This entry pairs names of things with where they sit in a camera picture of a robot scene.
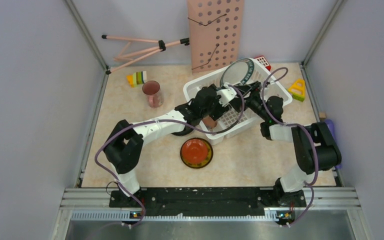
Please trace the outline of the white plastic dish rack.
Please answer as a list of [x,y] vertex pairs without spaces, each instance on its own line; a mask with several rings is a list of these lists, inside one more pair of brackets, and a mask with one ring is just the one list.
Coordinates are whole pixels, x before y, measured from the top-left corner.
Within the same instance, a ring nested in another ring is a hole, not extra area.
[[[260,82],[262,87],[260,97],[262,100],[267,100],[271,96],[278,96],[283,98],[283,106],[290,104],[293,100],[291,94],[271,75],[270,71],[254,58],[251,59],[255,64],[254,73],[250,80],[244,85]],[[216,85],[218,88],[228,88],[229,85],[220,86],[222,73],[227,67],[228,66],[223,67],[186,83],[183,86],[183,93],[186,100],[193,99],[202,87],[208,87],[211,84]],[[202,130],[206,131],[205,135],[212,145],[219,144],[223,139],[231,138],[251,128],[258,121],[263,120],[251,109],[248,108],[245,110],[245,100],[242,93],[241,95],[236,95],[235,99],[229,103],[229,106],[229,111],[216,120],[217,126],[213,130],[207,129],[203,122],[199,124]]]

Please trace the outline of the white plate green rim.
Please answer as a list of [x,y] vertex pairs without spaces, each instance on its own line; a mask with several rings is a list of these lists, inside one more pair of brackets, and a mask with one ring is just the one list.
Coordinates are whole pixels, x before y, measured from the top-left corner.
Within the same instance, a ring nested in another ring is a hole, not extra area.
[[255,71],[255,63],[251,58],[242,58],[231,63],[222,73],[219,85],[245,85]]

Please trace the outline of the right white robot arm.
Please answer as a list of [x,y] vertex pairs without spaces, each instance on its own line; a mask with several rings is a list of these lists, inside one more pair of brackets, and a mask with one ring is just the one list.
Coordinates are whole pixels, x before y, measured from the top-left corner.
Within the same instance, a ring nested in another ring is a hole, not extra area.
[[320,171],[328,171],[341,164],[341,152],[325,122],[307,126],[285,123],[282,120],[283,98],[273,95],[265,100],[261,96],[263,86],[260,82],[237,84],[235,87],[244,97],[231,101],[237,112],[250,109],[262,118],[260,132],[264,138],[293,143],[296,165],[275,181],[273,200],[277,205],[287,206],[297,202],[303,194],[303,187],[312,186]]

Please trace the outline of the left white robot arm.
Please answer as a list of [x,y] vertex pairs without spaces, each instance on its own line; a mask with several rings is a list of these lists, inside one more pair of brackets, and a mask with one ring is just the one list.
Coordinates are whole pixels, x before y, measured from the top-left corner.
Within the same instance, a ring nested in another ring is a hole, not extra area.
[[234,100],[239,100],[239,111],[244,112],[244,96],[237,87],[225,84],[218,88],[212,84],[201,88],[188,102],[159,117],[137,123],[125,119],[119,121],[101,150],[114,168],[111,174],[122,191],[121,200],[129,207],[140,202],[135,168],[144,146],[166,135],[194,131],[206,117],[217,120],[229,110],[229,104]]

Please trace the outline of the orange dotted mug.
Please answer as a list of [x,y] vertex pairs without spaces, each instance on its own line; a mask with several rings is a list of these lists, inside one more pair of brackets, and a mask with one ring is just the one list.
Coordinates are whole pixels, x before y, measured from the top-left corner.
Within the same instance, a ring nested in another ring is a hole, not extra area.
[[202,122],[204,123],[206,128],[209,130],[214,129],[218,125],[218,122],[216,120],[213,120],[210,116],[204,117],[202,119]]

